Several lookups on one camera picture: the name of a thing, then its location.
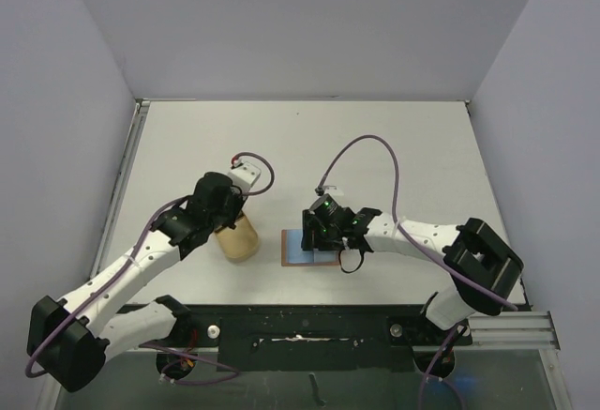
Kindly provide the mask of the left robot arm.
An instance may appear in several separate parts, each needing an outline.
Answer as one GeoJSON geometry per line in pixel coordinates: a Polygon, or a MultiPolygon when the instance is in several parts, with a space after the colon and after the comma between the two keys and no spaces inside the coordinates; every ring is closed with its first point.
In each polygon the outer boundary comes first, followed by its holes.
{"type": "Polygon", "coordinates": [[[128,313],[120,309],[153,278],[204,245],[219,228],[232,228],[259,174],[247,166],[227,174],[208,172],[192,194],[160,207],[134,246],[79,288],[59,299],[45,296],[33,307],[25,367],[40,366],[65,390],[87,386],[111,358],[146,342],[178,345],[192,332],[190,310],[160,296],[128,313]]]}

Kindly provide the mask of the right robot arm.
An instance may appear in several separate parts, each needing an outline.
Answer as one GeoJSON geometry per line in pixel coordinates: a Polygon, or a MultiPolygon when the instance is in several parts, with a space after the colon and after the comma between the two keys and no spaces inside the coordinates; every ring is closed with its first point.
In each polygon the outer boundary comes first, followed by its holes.
{"type": "Polygon", "coordinates": [[[451,327],[479,312],[497,316],[517,306],[509,301],[523,262],[484,221],[459,225],[395,221],[389,213],[364,207],[357,212],[329,194],[302,212],[303,251],[397,253],[429,260],[452,278],[433,293],[417,320],[420,337],[430,343],[448,336],[451,327]]]}

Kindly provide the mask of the tan leather card holder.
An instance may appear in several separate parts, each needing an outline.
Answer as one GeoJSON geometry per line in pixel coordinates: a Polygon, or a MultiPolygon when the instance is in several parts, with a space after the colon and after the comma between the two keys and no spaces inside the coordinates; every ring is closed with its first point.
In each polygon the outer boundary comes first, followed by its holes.
{"type": "Polygon", "coordinates": [[[281,231],[282,266],[337,266],[338,257],[334,251],[303,251],[301,248],[303,232],[300,229],[281,231]]]}

